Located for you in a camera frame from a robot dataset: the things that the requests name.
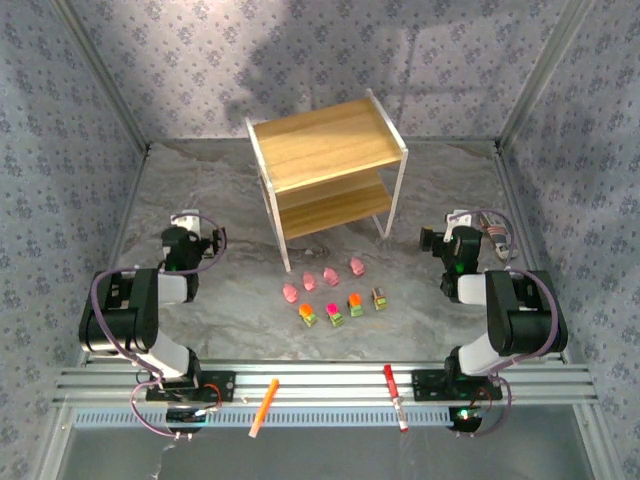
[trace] pink eraser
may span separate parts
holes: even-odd
[[[340,309],[335,303],[327,304],[327,315],[335,315],[336,313],[339,313],[339,312],[340,312]]]
[[[324,279],[332,287],[335,287],[338,283],[340,283],[340,277],[338,277],[338,274],[333,268],[327,267],[324,269]]]
[[[349,263],[349,265],[351,266],[351,270],[354,274],[358,276],[364,274],[364,263],[362,263],[362,260],[360,260],[359,258],[351,257],[351,262]]]
[[[294,303],[296,300],[298,300],[298,290],[290,283],[284,284],[284,287],[282,287],[282,293],[284,294],[284,298],[289,303]]]
[[[302,283],[304,283],[304,288],[308,292],[316,288],[316,278],[310,272],[304,272],[304,275],[302,275]]]

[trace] green cube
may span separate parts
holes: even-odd
[[[331,320],[331,323],[334,327],[339,327],[344,323],[344,318],[342,317],[342,314],[340,312],[329,315],[329,320]]]
[[[355,307],[349,306],[349,311],[351,312],[352,317],[359,317],[364,314],[362,305],[356,305]]]
[[[314,323],[318,321],[318,317],[316,316],[315,313],[312,313],[311,315],[305,315],[305,316],[300,315],[300,318],[304,323],[307,324],[307,327],[309,328],[313,327]]]
[[[386,298],[376,298],[375,300],[376,310],[384,310],[387,308],[387,299]]]

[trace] orange marker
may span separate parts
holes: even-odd
[[[277,378],[271,380],[271,385],[269,385],[269,389],[262,399],[262,405],[260,405],[260,409],[256,414],[256,419],[253,421],[253,425],[251,425],[251,430],[249,430],[249,436],[251,438],[256,438],[258,436],[258,431],[264,423],[264,419],[267,418],[267,412],[269,411],[269,407],[271,406],[271,402],[273,401],[273,397],[275,396],[276,390],[278,390],[279,386],[280,382]]]

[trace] blue floral wall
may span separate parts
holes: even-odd
[[[640,4],[598,0],[510,154],[536,245],[640,478]]]
[[[0,478],[22,479],[141,157],[48,2],[0,19]]]
[[[371,87],[401,133],[497,137],[564,1],[73,0],[152,139]]]

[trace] metal bracket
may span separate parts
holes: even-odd
[[[451,388],[447,385],[446,373],[442,369],[414,370],[411,372],[411,384],[416,402],[472,401],[478,397],[480,389],[489,392],[491,400],[502,400],[502,389],[494,386],[486,377],[462,376],[453,382]]]
[[[471,222],[472,222],[472,217],[471,215],[463,215],[461,217],[458,218],[454,218],[453,220],[450,220],[451,217],[453,217],[454,215],[458,215],[460,213],[464,213],[467,210],[454,210],[453,213],[448,213],[447,215],[445,215],[445,221],[447,222],[447,230],[444,232],[444,238],[442,239],[442,241],[444,243],[449,243],[451,241],[451,237],[453,235],[453,229],[455,227],[460,227],[460,226],[465,226],[465,227],[470,227],[471,226]]]
[[[236,384],[236,373],[230,371],[211,371],[202,372],[202,386],[215,385],[222,398],[218,399],[218,393],[213,388],[198,388],[181,392],[183,395],[174,391],[160,390],[157,387],[147,389],[147,402],[162,403],[185,403],[184,397],[187,397],[189,405],[197,406],[198,404],[215,404],[218,401],[233,402],[233,393]]]

